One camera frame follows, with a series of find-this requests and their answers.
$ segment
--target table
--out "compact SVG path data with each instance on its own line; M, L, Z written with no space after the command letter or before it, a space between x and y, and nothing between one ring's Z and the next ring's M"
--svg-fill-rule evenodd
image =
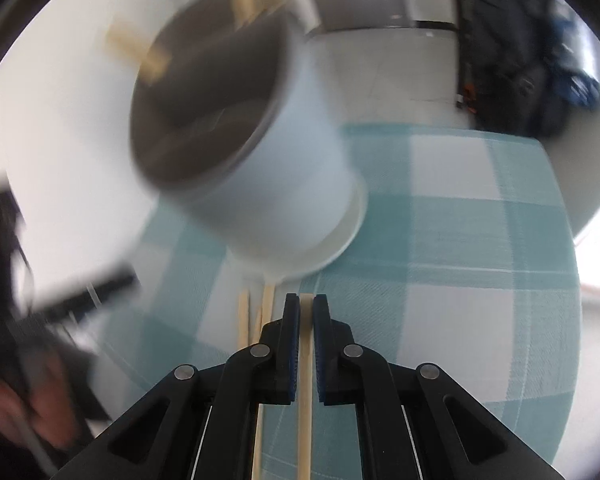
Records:
M327 294L334 319L389 361L442 366L551 462L576 381L580 293L564 204L533 139L410 124L352 124L344 135L369 187L360 233L329 267L276 288ZM91 320L93 387L118 416L173 367L236 350L239 292L262 283L224 245L160 202L129 256L138 296ZM292 406L268 406L264 478L296 477ZM360 478L352 406L314 403L318 478Z

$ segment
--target checkered tablecloth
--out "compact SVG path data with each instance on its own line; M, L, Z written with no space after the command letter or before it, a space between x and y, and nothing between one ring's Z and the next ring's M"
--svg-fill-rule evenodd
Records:
M357 124L345 137L368 213L326 269L276 289L327 294L332 316L387 360L435 362L549 462L578 368L580 295L552 168L530 139L408 124ZM130 256L142 289L91 321L93 386L112 416L173 367L236 350L240 290L262 283L222 243L160 202ZM267 407L264 478L296 477L295 406ZM352 406L314 405L314 478L358 479Z

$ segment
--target black device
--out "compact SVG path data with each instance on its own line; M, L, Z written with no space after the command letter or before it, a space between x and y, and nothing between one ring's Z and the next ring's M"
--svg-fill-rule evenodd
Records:
M32 413L28 399L32 389L45 380L45 361L53 349L64 363L71 389L80 435L75 449L58 451L31 429L28 420L14 420L20 436L43 472L51 475L74 452L82 449L93 437L86 420L108 420L108 415L88 386L91 355L63 341L51 327L71 319L79 321L90 310L105 303L113 294L126 290L136 282L136 275L122 267L106 280L90 283L83 290L57 303L39 306L21 314L13 299L11 259L22 252L16 234L20 209L7 188L0 190L0 380L8 384Z
M116 420L55 480L247 480L258 404L296 394L299 298L260 342L224 365L181 365ZM354 404L365 480L558 480L560 476L433 364L389 364L355 343L314 299L318 396Z

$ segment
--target wooden stick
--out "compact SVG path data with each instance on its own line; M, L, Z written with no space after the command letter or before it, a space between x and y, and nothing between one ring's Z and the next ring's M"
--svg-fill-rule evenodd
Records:
M249 289L238 297L238 350L249 346Z
M311 480L312 397L314 390L313 306L313 294L300 294L298 480Z
M143 38L128 23L115 20L105 35L106 47L123 59L139 65L138 75L153 84L167 71L171 54Z
M275 285L265 285L264 291L262 292L262 306L258 311L258 317L256 318L256 327L260 327L258 332L258 339L260 340L260 333L262 328L271 321L273 315L273 297L275 295ZM262 417L264 414L264 406L261 404L258 407L258 420L256 422L256 439L253 446L253 468L251 469L251 480L260 480L262 472Z

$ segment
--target black bag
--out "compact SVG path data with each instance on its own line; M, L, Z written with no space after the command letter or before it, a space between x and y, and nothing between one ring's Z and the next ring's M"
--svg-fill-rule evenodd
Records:
M551 90L550 0L474 0L470 50L477 127L550 136L569 105Z

